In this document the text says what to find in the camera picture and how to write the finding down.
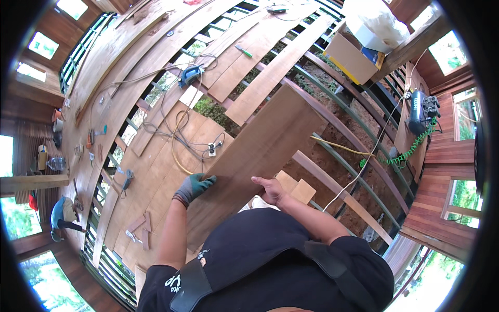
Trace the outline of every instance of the black t-shirt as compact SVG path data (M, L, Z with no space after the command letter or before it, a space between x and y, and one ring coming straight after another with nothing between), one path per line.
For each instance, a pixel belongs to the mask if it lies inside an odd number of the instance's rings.
M286 250L248 276L221 290L220 277L236 276L238 266L291 239L311 239L293 217L272 208L242 211L219 225L207 238L198 261L214 293L203 298L194 311L268 311L296 307L314 312L358 311L341 294L336 283L298 250ZM332 247L349 257L343 262L371 294L382 311L393 296L394 279L388 264L357 237L340 237ZM181 287L181 277L170 266L147 270L137 312L170 311L170 300Z

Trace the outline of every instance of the red cloth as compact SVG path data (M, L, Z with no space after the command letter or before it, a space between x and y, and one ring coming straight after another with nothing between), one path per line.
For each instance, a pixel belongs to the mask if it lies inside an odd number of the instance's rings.
M29 207L35 211L38 211L38 203L33 195L29 195Z

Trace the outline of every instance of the hand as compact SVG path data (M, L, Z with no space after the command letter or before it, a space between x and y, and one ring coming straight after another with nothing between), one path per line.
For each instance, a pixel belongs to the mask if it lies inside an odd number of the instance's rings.
M259 194L260 197L268 204L278 206L287 193L282 189L280 182L277 179L264 179L261 177L251 177L253 183L260 184L264 187L264 192Z
M201 181L204 175L204 173L196 173L186 177L178 191L173 195L173 198L180 201L187 208L193 200L217 181L216 176L211 176L205 181Z

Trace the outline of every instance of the white cable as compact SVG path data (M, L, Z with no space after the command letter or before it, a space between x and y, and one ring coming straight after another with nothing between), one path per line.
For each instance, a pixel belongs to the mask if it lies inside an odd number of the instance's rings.
M395 110L397 109L397 107L399 107L400 105L400 102L402 101L402 99L404 98L405 94L407 93L407 91L409 90L410 86L411 86L411 79L412 79L412 73L414 72L414 68L416 68L416 66L418 65L418 62L419 60L423 57L423 55L425 54L425 52L427 51L428 49L425 49L423 51L423 53L421 54L421 56L418 58L418 60L416 61L416 64L414 65L414 67L412 68L411 70L411 75L409 76L409 83L406 83L406 87L405 87L405 90L404 90L404 94L402 94L402 96L400 97L399 99L399 102L397 103L397 106L395 106L392 110L392 113L390 114L390 116L388 117L388 119L386 120L386 124L385 126L383 127L383 130L381 130L381 133L380 133L380 136L378 138L378 141L376 142L376 144L374 145L374 148L373 150L371 151L371 154L374 153L374 150L376 149L376 147L378 146L379 142L381 141L381 137L382 137L382 134L383 132L385 132L385 129L386 129L386 126L388 126L388 121L390 120L390 118L392 118L392 115L393 113L395 112ZM366 169L367 167L367 163L369 162L369 159L371 159L371 155L369 155L369 157L367 157L367 160L366 160L366 164L364 165L364 167L362 167L362 169L360 170L359 174L357 174L357 176L355 177L355 179L353 179L350 183L347 184L347 186L345 186L341 191L338 192L338 194L336 195L335 198L333 198L329 204L326 205L326 207L324 207L324 209L322 209L322 212L326 211L326 209L329 207L329 205L331 205L340 195L341 193L343 193L343 191L345 191L352 183L354 183L355 181L357 181L357 179L360 177L360 175L362 174L362 172L364 171L364 169Z

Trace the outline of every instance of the bucket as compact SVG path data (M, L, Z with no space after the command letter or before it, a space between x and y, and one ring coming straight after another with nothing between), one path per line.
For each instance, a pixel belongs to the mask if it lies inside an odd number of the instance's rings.
M62 113L58 111L57 109L54 110L54 113L52 114L52 122L55 122L56 119L62 120Z
M56 118L54 121L54 132L60 132L62 131L62 126L64 122L60 120L59 118Z

